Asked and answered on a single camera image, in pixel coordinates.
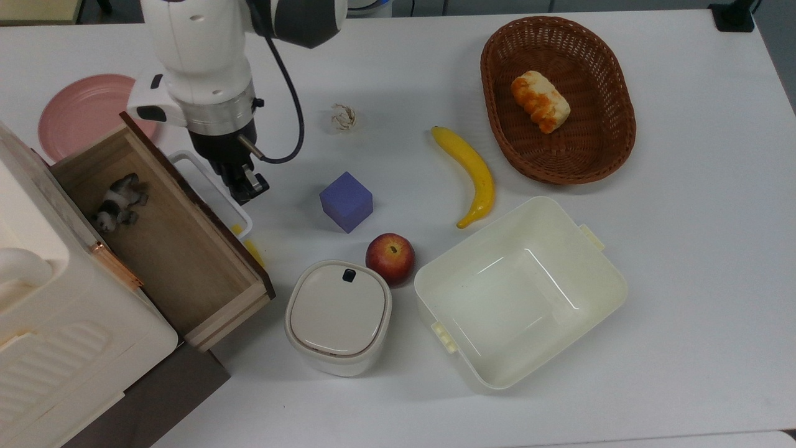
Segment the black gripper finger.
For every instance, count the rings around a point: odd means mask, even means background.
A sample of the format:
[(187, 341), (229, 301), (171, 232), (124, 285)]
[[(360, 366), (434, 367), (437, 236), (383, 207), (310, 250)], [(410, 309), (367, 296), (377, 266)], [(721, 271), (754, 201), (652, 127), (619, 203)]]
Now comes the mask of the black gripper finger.
[(237, 167), (231, 174), (230, 194), (239, 206), (244, 206), (269, 189), (270, 185), (264, 176), (248, 167)]
[(227, 164), (226, 162), (211, 162), (211, 168), (214, 172), (221, 177), (221, 180), (227, 186), (228, 190), (236, 190), (239, 187), (239, 174), (241, 168), (235, 164)]

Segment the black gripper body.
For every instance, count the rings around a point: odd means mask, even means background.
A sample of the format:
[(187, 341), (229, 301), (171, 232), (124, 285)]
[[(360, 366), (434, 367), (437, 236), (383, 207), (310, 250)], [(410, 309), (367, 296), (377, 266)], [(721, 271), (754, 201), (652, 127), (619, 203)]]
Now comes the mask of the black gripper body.
[(243, 128), (232, 131), (231, 133), (208, 136), (201, 135), (195, 131), (188, 131), (194, 150), (208, 162), (226, 162), (235, 164), (238, 167), (248, 167), (254, 170), (251, 162), (251, 152), (239, 142), (238, 136), (244, 136), (251, 144), (257, 140), (255, 120), (251, 119)]

